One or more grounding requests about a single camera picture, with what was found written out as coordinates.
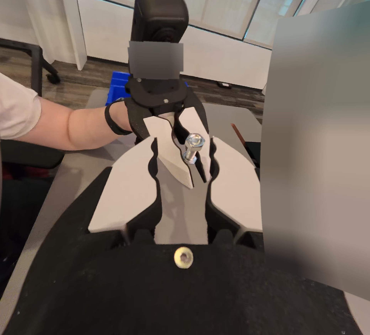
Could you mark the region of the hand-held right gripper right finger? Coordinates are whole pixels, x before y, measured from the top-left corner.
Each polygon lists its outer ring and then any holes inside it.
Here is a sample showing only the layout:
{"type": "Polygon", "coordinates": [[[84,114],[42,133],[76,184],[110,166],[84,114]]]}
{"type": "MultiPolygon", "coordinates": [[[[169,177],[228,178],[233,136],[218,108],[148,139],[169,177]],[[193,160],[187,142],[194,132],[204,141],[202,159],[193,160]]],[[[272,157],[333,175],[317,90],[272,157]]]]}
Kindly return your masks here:
{"type": "Polygon", "coordinates": [[[261,185],[255,167],[218,137],[210,140],[210,181],[205,201],[207,240],[228,230],[233,238],[261,234],[261,185]]]}

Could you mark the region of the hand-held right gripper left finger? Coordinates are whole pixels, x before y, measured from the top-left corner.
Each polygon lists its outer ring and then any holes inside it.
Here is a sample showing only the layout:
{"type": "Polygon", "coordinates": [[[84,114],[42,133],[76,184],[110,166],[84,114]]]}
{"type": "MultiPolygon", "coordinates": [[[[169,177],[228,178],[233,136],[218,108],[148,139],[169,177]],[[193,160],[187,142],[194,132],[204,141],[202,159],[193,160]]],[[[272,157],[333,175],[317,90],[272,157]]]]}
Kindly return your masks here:
{"type": "Polygon", "coordinates": [[[162,218],[157,139],[148,137],[125,152],[111,167],[90,233],[119,231],[130,243],[138,230],[152,236],[162,218]]]}

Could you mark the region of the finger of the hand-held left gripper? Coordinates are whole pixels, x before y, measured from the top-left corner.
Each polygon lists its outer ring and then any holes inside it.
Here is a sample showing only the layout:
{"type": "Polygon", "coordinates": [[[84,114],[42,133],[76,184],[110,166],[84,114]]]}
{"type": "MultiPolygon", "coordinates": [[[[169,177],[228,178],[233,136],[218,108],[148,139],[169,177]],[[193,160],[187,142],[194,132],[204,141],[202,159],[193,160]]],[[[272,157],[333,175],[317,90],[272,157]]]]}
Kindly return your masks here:
{"type": "Polygon", "coordinates": [[[180,148],[173,140],[173,127],[169,120],[150,116],[144,118],[150,136],[157,139],[158,157],[172,176],[188,189],[193,189],[192,175],[182,158],[180,148]]]}
{"type": "Polygon", "coordinates": [[[203,106],[201,106],[200,110],[198,111],[195,107],[187,107],[184,108],[179,114],[176,114],[176,139],[178,142],[185,146],[185,140],[190,133],[201,134],[201,136],[205,139],[205,144],[199,151],[197,151],[196,162],[194,164],[187,165],[195,165],[203,182],[209,182],[211,178],[211,140],[205,109],[203,106]]]}

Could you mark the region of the steel hex bolt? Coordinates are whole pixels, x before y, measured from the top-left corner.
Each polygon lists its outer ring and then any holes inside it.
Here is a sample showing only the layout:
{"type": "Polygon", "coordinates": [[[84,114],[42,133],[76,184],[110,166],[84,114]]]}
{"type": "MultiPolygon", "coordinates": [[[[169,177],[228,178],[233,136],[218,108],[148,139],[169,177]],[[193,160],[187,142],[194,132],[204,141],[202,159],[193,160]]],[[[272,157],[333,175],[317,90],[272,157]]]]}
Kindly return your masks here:
{"type": "Polygon", "coordinates": [[[183,160],[186,164],[194,164],[196,162],[196,153],[195,149],[190,149],[190,151],[185,148],[185,152],[183,153],[183,160]]]}

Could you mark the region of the blue plastic bin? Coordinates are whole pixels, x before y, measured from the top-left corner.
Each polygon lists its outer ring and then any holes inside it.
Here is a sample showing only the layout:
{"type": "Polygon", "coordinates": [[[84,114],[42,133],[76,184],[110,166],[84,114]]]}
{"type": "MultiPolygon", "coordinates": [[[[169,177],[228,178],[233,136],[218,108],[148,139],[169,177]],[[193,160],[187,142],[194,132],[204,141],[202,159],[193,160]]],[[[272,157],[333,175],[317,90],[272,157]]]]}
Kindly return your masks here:
{"type": "Polygon", "coordinates": [[[132,98],[137,105],[152,109],[183,102],[187,90],[187,85],[179,78],[135,78],[132,74],[114,71],[106,105],[120,98],[132,98]]]}

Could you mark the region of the person's left forearm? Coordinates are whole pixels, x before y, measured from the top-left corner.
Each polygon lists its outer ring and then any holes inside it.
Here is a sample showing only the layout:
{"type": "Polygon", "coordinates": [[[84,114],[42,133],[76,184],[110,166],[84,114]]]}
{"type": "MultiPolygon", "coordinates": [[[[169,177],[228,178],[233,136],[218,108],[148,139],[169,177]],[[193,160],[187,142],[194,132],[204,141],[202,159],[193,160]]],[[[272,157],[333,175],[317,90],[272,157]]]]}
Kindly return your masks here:
{"type": "Polygon", "coordinates": [[[68,117],[63,148],[69,151],[96,149],[131,133],[124,101],[95,109],[75,110],[68,117]]]}

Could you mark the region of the orange cloth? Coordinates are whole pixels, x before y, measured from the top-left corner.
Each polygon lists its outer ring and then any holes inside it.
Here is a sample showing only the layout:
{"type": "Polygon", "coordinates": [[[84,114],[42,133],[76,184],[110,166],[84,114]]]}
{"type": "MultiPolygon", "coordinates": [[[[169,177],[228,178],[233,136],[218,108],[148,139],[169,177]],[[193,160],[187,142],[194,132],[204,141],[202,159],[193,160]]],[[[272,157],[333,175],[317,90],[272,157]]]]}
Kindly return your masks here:
{"type": "Polygon", "coordinates": [[[22,178],[53,178],[50,171],[43,168],[29,167],[15,163],[2,163],[2,179],[17,180],[22,178]]]}

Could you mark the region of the black rolling stand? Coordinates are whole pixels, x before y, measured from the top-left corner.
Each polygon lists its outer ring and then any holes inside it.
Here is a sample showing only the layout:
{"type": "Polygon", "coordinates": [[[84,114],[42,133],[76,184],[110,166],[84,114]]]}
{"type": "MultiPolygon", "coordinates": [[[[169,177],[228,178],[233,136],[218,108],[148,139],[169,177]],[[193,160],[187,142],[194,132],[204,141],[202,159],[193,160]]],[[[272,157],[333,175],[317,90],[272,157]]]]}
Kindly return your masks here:
{"type": "Polygon", "coordinates": [[[59,84],[61,82],[58,71],[44,59],[43,50],[40,46],[3,38],[0,39],[0,46],[22,51],[31,58],[31,89],[40,97],[42,97],[43,89],[43,69],[48,72],[47,79],[50,83],[59,84]]]}

